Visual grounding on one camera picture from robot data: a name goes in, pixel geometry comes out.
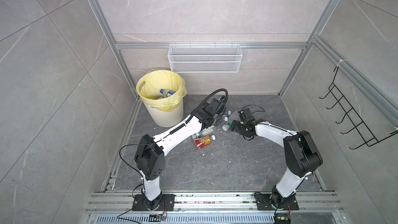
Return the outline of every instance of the robotic arm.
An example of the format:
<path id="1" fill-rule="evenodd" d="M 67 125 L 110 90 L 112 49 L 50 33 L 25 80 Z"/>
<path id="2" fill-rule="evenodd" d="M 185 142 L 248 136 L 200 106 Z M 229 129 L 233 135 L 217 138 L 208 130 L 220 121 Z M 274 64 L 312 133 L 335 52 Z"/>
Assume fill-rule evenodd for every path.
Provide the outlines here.
<path id="1" fill-rule="evenodd" d="M 220 91 L 226 92 L 225 97 L 213 99 L 210 104 L 206 102 Z M 176 126 L 154 137 L 145 135 L 141 138 L 135 161 L 143 177 L 144 200 L 149 210 L 157 209 L 162 198 L 159 178 L 166 166 L 164 157 L 187 137 L 220 121 L 227 100 L 227 91 L 219 89 L 204 99 Z M 286 207 L 301 182 L 322 164 L 322 157 L 311 135 L 306 131 L 289 131 L 267 121 L 255 121 L 249 109 L 239 112 L 239 116 L 240 122 L 232 123 L 232 131 L 245 137 L 264 137 L 285 148 L 287 169 L 281 181 L 272 190 L 271 203 L 275 208 Z"/>

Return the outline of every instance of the white wire mesh basket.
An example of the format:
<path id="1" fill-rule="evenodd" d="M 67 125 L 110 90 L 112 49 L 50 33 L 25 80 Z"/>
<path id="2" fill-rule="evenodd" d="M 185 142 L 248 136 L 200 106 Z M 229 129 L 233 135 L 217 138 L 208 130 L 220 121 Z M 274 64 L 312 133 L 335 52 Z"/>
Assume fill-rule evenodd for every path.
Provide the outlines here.
<path id="1" fill-rule="evenodd" d="M 237 44 L 175 44 L 167 54 L 173 72 L 238 72 L 242 50 Z"/>

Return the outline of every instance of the plastic bottle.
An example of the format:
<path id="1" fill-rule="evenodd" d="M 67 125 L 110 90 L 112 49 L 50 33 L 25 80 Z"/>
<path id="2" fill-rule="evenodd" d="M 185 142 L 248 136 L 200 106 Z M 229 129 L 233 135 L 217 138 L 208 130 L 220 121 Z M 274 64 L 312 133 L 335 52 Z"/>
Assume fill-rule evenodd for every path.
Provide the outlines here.
<path id="1" fill-rule="evenodd" d="M 211 126 L 211 127 L 206 128 L 206 129 L 203 129 L 200 132 L 192 134 L 191 137 L 192 137 L 193 140 L 195 140 L 197 138 L 206 137 L 206 136 L 212 134 L 214 131 L 215 131 L 214 126 Z"/>
<path id="2" fill-rule="evenodd" d="M 239 114 L 237 111 L 231 114 L 231 116 L 228 118 L 228 121 L 222 126 L 222 129 L 224 131 L 228 131 L 229 128 L 231 127 L 232 121 L 240 121 Z"/>
<path id="3" fill-rule="evenodd" d="M 160 93 L 163 94 L 163 98 L 170 97 L 174 94 L 174 92 L 171 89 L 161 89 Z"/>
<path id="4" fill-rule="evenodd" d="M 195 139 L 195 146 L 197 150 L 202 149 L 203 147 L 210 145 L 210 143 L 212 141 L 216 140 L 216 136 L 212 135 L 212 136 L 206 136 L 206 137 L 202 137 L 202 138 L 197 138 Z"/>

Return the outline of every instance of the gray marble floor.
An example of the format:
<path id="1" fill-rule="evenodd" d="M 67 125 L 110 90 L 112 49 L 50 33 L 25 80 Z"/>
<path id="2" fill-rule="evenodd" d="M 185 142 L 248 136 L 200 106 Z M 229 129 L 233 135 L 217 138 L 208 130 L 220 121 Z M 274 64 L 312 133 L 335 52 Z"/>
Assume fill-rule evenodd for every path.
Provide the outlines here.
<path id="1" fill-rule="evenodd" d="M 184 97 L 184 115 L 187 116 L 205 95 Z M 248 104 L 257 104 L 265 112 L 254 116 L 286 129 L 293 125 L 277 95 L 230 95 L 227 109 L 232 112 Z M 130 144 L 137 144 L 145 135 L 156 135 L 167 128 L 157 126 L 144 105 L 134 125 Z M 218 126 L 216 140 L 202 150 L 195 150 L 191 138 L 180 143 L 166 156 L 166 171 L 160 179 L 162 190 L 197 191 L 270 191 L 286 170 L 284 150 L 281 146 L 255 137 L 246 141 L 236 132 L 225 132 Z M 126 148 L 124 159 L 135 167 L 136 146 Z M 133 189 L 140 184 L 140 176 L 122 162 L 114 189 Z M 315 176 L 309 176 L 299 191 L 320 191 Z"/>

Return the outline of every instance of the yellow trash bag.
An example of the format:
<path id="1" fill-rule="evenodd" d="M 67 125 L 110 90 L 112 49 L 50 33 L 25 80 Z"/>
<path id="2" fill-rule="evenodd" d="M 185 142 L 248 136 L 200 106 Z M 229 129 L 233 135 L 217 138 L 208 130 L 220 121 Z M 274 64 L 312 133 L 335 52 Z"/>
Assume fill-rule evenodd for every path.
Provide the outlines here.
<path id="1" fill-rule="evenodd" d="M 171 89 L 175 93 L 170 97 L 158 99 L 162 97 L 161 89 Z M 187 94 L 185 80 L 170 70 L 147 73 L 137 82 L 136 90 L 145 105 L 163 112 L 171 112 Z"/>

